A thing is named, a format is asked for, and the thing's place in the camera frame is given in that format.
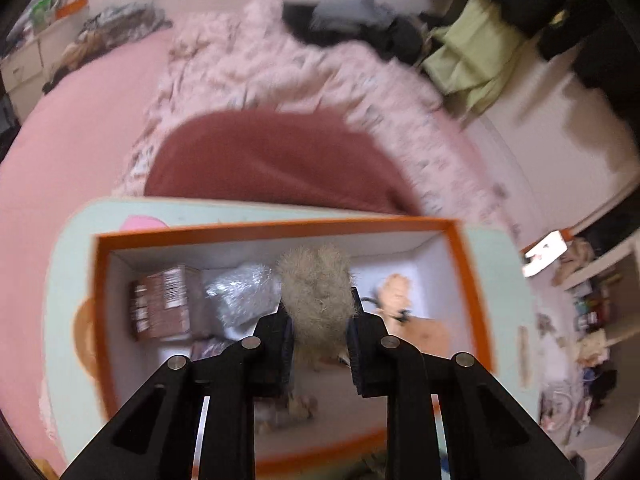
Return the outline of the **orange gradient cardboard box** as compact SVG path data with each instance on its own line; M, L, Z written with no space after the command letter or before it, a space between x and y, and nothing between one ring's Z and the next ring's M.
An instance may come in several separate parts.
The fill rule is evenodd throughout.
M226 270L272 260L311 243L345 248L363 283L394 264L418 270L437 302L461 324L474 356L495 363L480 281L463 226L454 220L397 217L211 224L106 233L96 239L94 344L105 426L66 469L79 479L255 479L322 468L389 446L425 456L439 472L433 379L399 365L408 344L387 348L382 320L358 313L353 370L314 376L318 422L280 434L255 434L253 404L282 393L293 376L294 326L285 310L261 318L250 336L201 361L150 364L130 336L131 282L175 263Z

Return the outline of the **pile of dark clothes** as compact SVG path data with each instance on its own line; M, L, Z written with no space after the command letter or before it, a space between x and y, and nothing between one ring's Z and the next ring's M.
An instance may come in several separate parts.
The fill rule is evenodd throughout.
M383 61L416 65L432 50L430 17L397 13L376 0L285 1L282 21L299 41L318 47L367 44Z

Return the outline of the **patterned clothes pile on bed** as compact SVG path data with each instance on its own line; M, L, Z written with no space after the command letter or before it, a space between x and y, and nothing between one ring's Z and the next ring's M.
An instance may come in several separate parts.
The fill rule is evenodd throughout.
M66 76L108 52L132 44L174 23L163 9L153 3L128 3L108 6L82 25L76 38L68 44L50 69L42 92L51 92Z

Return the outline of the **tan fluffy pompom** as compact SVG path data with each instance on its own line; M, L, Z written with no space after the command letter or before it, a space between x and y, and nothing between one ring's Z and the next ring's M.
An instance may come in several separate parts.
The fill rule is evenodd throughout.
M338 356L355 315L349 256L331 244L298 246L281 256L277 270L298 350L314 359Z

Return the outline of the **white desk with drawers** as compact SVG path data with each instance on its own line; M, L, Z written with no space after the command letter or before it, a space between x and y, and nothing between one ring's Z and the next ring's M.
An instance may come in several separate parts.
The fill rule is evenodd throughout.
M1 76L14 114L24 122L42 96L42 87L88 18L88 0L74 0L62 16L1 62Z

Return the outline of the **beige doll figure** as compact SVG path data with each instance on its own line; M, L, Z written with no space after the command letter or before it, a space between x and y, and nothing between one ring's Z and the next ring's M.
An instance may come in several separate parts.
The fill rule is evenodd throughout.
M446 325L434 318L418 318L412 314L411 282L394 273L388 276L376 292L378 315L387 333L396 336L432 356L449 356L449 333Z

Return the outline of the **bubble wrap packet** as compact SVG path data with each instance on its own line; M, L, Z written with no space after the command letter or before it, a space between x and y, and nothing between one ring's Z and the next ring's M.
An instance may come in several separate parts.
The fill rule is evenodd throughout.
M238 328L278 310L280 278L266 264L249 262L225 271L207 270L202 281L209 333Z

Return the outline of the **light green cloth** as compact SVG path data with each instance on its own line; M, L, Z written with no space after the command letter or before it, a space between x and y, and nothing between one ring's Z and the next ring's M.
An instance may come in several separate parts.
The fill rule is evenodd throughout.
M527 42L491 0L469 0L451 25L431 32L431 40L439 48L427 55L422 70L442 94L477 115L498 100Z

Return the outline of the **pink floral blanket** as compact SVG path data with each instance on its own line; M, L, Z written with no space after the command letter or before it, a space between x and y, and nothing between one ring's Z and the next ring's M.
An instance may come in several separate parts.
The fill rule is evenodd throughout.
M252 108L322 110L369 133L426 214L518 234L484 162L431 81L394 58L381 60L361 41L326 48L304 44L286 28L282 10L282 0L252 0L241 10L178 19L114 194L141 195L160 146L191 118Z

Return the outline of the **dark red pillow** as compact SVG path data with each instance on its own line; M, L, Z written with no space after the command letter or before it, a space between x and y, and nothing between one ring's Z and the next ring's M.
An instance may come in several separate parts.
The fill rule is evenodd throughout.
M330 113L227 110L166 138L143 193L418 216L416 193L365 132Z

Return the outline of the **mint green lap table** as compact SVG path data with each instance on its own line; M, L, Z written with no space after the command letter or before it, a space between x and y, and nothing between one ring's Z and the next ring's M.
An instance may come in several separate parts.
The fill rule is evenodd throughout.
M44 302L52 414L73 460L187 336L136 341L130 283L183 264L213 278L243 263L274 266L299 246L332 244L372 296L392 274L412 312L441 322L445 356L471 353L529 415L539 413L536 327L521 256L507 232L458 220L216 200L97 200L66 224Z

